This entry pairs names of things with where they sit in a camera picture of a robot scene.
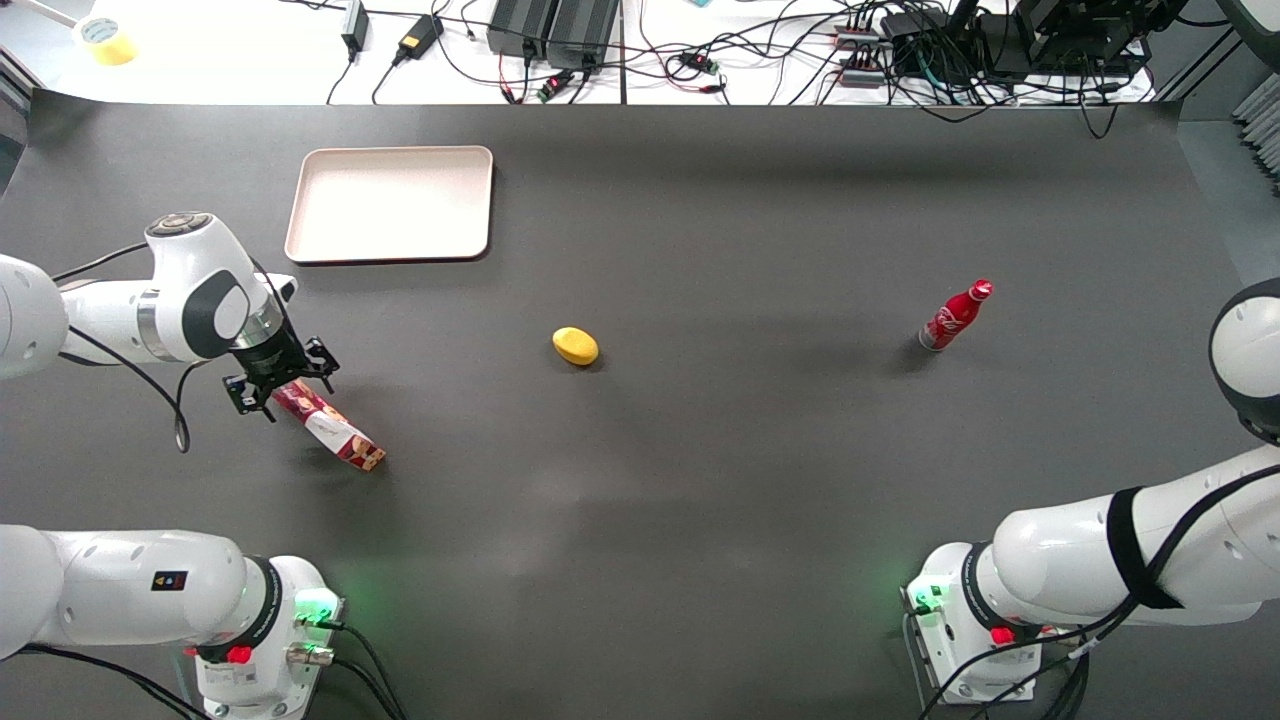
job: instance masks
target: tape roll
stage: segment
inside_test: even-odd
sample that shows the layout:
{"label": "tape roll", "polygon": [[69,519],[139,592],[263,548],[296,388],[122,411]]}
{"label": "tape roll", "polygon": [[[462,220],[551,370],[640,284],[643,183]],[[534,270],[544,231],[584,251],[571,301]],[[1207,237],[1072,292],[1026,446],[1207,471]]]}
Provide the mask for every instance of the tape roll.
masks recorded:
{"label": "tape roll", "polygon": [[84,18],[76,23],[76,42],[100,65],[123,65],[138,55],[137,46],[111,18]]}

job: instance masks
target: bottle cap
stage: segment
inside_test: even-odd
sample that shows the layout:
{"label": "bottle cap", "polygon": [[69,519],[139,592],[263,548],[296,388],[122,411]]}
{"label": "bottle cap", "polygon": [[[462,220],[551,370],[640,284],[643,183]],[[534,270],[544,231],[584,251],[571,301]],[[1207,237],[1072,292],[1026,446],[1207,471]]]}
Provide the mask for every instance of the bottle cap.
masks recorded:
{"label": "bottle cap", "polygon": [[991,297],[992,290],[995,290],[995,286],[991,284],[991,281],[982,279],[973,283],[973,287],[969,288],[969,297],[982,302],[983,300]]}

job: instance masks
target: yellow sponge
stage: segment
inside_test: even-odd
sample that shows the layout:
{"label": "yellow sponge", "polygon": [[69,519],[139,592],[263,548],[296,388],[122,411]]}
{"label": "yellow sponge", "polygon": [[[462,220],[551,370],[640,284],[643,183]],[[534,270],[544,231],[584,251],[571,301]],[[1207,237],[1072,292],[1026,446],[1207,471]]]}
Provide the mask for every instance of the yellow sponge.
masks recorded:
{"label": "yellow sponge", "polygon": [[600,356],[600,346],[595,338],[577,328],[561,328],[552,336],[552,345],[561,357],[575,365],[590,365]]}

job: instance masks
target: red bottle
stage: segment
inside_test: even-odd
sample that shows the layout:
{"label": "red bottle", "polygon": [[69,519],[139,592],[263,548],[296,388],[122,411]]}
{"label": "red bottle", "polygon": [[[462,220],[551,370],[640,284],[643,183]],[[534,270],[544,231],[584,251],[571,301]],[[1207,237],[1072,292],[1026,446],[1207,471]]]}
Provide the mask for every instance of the red bottle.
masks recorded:
{"label": "red bottle", "polygon": [[978,281],[966,292],[947,300],[933,319],[920,328],[920,345],[934,352],[950,345],[978,316],[982,301],[991,297],[991,281]]}

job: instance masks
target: dark gray table mat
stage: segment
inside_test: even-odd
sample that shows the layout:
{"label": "dark gray table mat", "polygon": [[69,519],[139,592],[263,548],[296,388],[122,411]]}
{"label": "dark gray table mat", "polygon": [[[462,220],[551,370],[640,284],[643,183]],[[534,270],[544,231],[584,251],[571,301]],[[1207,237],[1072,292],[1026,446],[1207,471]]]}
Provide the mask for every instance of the dark gray table mat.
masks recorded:
{"label": "dark gray table mat", "polygon": [[[1251,446],[1206,361],[1239,283],[1167,108],[1094,142],[1062,111],[42,94],[31,131],[0,251],[56,270],[160,214],[219,214],[297,274],[297,325],[343,364],[334,402],[389,459],[365,477],[292,420],[236,415],[230,359],[193,375],[178,456],[129,373],[58,364],[0,384],[0,521],[305,556],[416,719],[910,719],[896,587],[929,550]],[[452,143],[495,156],[484,259],[284,259],[308,151]],[[406,208],[404,232],[431,218]],[[915,329],[979,275],[978,324],[923,359]],[[600,368],[553,355],[566,324]],[[1268,715],[1275,615],[1117,633],[1082,717]],[[101,655],[173,682],[163,650]],[[323,684],[311,717],[374,716],[349,678]],[[0,667],[6,720],[90,715],[165,716],[92,669]]]}

